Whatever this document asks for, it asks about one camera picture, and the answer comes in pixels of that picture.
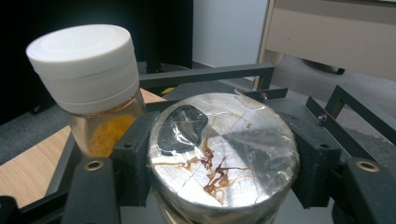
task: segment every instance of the shiny metal surface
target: shiny metal surface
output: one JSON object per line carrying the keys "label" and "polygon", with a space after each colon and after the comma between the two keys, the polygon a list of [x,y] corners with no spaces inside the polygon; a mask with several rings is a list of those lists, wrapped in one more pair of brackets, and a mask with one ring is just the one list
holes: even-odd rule
{"label": "shiny metal surface", "polygon": [[[193,105],[208,117],[202,142],[192,151],[163,155],[160,129],[171,125],[165,120],[181,105]],[[194,96],[163,111],[152,127],[148,155],[153,187],[186,223],[265,223],[276,214],[299,166],[293,133],[281,117],[228,93]]]}

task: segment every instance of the black metal holder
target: black metal holder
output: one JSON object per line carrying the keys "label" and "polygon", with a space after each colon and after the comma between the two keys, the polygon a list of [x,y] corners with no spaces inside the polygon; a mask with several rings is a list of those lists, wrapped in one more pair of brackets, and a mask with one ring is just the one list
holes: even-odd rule
{"label": "black metal holder", "polygon": [[[141,77],[141,87],[262,76],[263,90],[243,93],[273,108],[294,132],[301,165],[292,190],[302,206],[327,206],[333,198],[334,223],[391,223],[396,220],[394,177],[335,118],[347,104],[393,144],[396,120],[349,87],[337,86],[325,109],[311,97],[305,105],[298,104],[286,98],[287,89],[268,90],[273,71],[271,64],[253,64],[160,76],[152,74]],[[12,198],[0,197],[0,224],[15,221],[119,223],[120,205],[145,206],[149,192],[145,161],[149,127],[158,112],[174,103],[147,104],[149,113],[138,118],[128,131],[139,135],[121,138],[110,159],[86,160],[70,135],[49,185],[48,196],[22,209],[18,209]],[[345,161],[341,161],[342,153],[348,155]]]}

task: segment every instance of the brown residue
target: brown residue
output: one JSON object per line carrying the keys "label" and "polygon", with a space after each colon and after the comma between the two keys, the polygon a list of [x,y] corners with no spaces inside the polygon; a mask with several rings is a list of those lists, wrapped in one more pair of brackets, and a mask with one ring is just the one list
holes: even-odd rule
{"label": "brown residue", "polygon": [[223,204],[224,200],[225,200],[225,193],[224,193],[223,188],[230,187],[236,180],[235,179],[233,181],[230,181],[230,179],[228,177],[228,171],[232,170],[232,169],[245,171],[248,168],[221,167],[221,165],[224,163],[224,161],[227,158],[226,156],[223,156],[219,166],[215,170],[212,170],[212,166],[213,166],[213,161],[212,160],[213,160],[213,158],[215,156],[214,156],[214,150],[209,148],[209,146],[207,145],[207,140],[208,140],[210,134],[212,133],[213,123],[210,126],[209,132],[206,135],[205,141],[204,141],[204,156],[205,156],[205,159],[201,160],[201,163],[204,165],[204,167],[206,168],[206,170],[208,172],[207,177],[209,178],[208,183],[206,184],[206,186],[204,186],[204,190],[207,193],[209,193],[212,197],[214,197],[215,199],[217,199],[217,197],[216,197],[217,193],[221,192],[221,197],[220,197],[219,200],[218,199],[217,200],[221,204]]}
{"label": "brown residue", "polygon": [[184,169],[191,171],[191,164],[198,162],[198,158],[193,158],[192,160],[186,161],[186,164],[183,166]]}

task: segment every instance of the white wall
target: white wall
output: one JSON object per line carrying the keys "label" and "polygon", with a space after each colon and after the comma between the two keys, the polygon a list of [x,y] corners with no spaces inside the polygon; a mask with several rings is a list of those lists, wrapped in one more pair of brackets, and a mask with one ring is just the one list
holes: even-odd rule
{"label": "white wall", "polygon": [[256,63],[268,0],[194,1],[192,60],[211,67]]}

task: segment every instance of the gray floor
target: gray floor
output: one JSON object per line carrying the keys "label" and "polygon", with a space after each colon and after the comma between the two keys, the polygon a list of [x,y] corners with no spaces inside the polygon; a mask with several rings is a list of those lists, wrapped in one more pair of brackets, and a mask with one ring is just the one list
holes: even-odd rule
{"label": "gray floor", "polygon": [[[332,73],[334,69],[336,68],[285,56],[276,67],[271,88],[289,88],[288,97],[302,104],[306,102],[308,96],[313,96],[321,105],[325,105],[335,85],[348,84],[361,91],[367,98],[396,118],[396,82],[352,71],[346,71],[343,75],[337,76]],[[235,88],[250,90],[252,82],[243,78],[183,84],[165,95],[164,98],[177,100],[205,92],[233,92]],[[337,120],[351,134],[358,137],[363,145],[378,148],[376,152],[378,160],[383,161],[396,173],[394,168],[396,167],[396,149],[380,133],[362,121],[356,113],[347,109],[343,110]],[[0,126],[0,165],[62,129],[65,125],[64,112],[59,106],[54,105],[36,115],[26,113]],[[276,224],[332,223],[330,207],[304,210],[291,192],[279,211]]]}

